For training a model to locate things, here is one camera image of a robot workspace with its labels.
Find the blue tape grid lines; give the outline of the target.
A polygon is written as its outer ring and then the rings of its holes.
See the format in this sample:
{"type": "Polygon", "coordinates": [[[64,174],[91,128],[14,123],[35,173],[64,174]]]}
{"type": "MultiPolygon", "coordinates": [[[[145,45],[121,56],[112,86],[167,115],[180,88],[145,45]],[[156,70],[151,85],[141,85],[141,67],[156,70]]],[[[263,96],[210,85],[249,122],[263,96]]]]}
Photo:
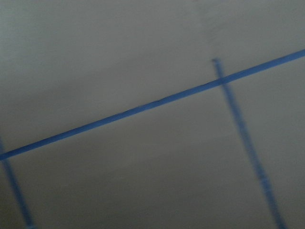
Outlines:
{"type": "Polygon", "coordinates": [[[18,182],[15,178],[15,175],[12,171],[11,166],[8,163],[8,159],[26,152],[29,152],[31,150],[58,142],[60,140],[63,140],[65,138],[69,138],[72,137],[74,135],[78,135],[80,133],[95,129],[97,127],[100,126],[104,126],[110,123],[113,123],[115,121],[127,118],[129,116],[133,116],[136,114],[139,114],[141,112],[147,111],[147,110],[151,110],[153,108],[162,106],[164,104],[169,104],[171,102],[186,98],[188,96],[197,94],[197,93],[201,93],[203,91],[207,91],[210,90],[212,88],[215,87],[222,87],[223,91],[224,91],[224,95],[226,97],[227,103],[231,109],[233,118],[234,118],[234,122],[235,125],[237,127],[238,133],[240,135],[240,138],[242,140],[242,143],[244,145],[244,148],[248,154],[248,157],[250,159],[250,162],[254,168],[255,174],[259,180],[259,183],[262,187],[264,196],[266,198],[266,202],[268,204],[269,210],[271,212],[271,215],[274,219],[274,222],[276,224],[276,227],[279,229],[285,229],[287,227],[285,220],[283,218],[283,216],[280,213],[280,210],[278,208],[278,204],[276,202],[273,190],[272,190],[272,186],[270,184],[269,178],[261,164],[261,161],[258,157],[258,154],[255,150],[253,141],[251,139],[250,133],[248,131],[248,128],[246,126],[246,122],[242,116],[242,112],[241,109],[238,106],[238,103],[233,95],[233,91],[231,90],[229,83],[239,80],[241,78],[262,72],[262,71],[266,71],[268,69],[277,67],[279,65],[285,64],[287,62],[291,62],[300,58],[303,58],[305,56],[305,51],[304,50],[300,50],[300,51],[296,51],[294,53],[285,55],[283,57],[279,57],[267,62],[264,62],[262,64],[256,65],[254,67],[230,74],[228,76],[224,75],[224,71],[222,69],[222,65],[221,62],[218,58],[213,59],[213,66],[215,68],[216,74],[217,74],[217,79],[214,81],[210,81],[206,84],[203,85],[199,85],[190,89],[187,89],[185,91],[182,92],[178,92],[176,94],[172,94],[170,96],[167,96],[165,98],[162,98],[160,100],[157,101],[153,101],[144,105],[140,105],[138,107],[129,109],[127,111],[124,111],[122,113],[118,113],[118,114],[114,114],[111,115],[109,117],[100,119],[98,121],[62,132],[60,134],[57,135],[53,135],[50,137],[47,137],[43,140],[22,146],[20,148],[11,150],[9,152],[1,152],[0,154],[0,160],[1,162],[3,162],[4,165],[4,170],[8,176],[8,180],[9,183],[12,187],[14,196],[17,200],[17,203],[19,205],[21,214],[23,216],[23,219],[25,221],[26,224],[26,228],[28,229],[33,229],[35,228],[34,222],[33,222],[33,218],[29,212],[29,209],[27,207],[27,204],[24,200],[24,197],[22,195],[20,186],[18,185],[18,182]]]}

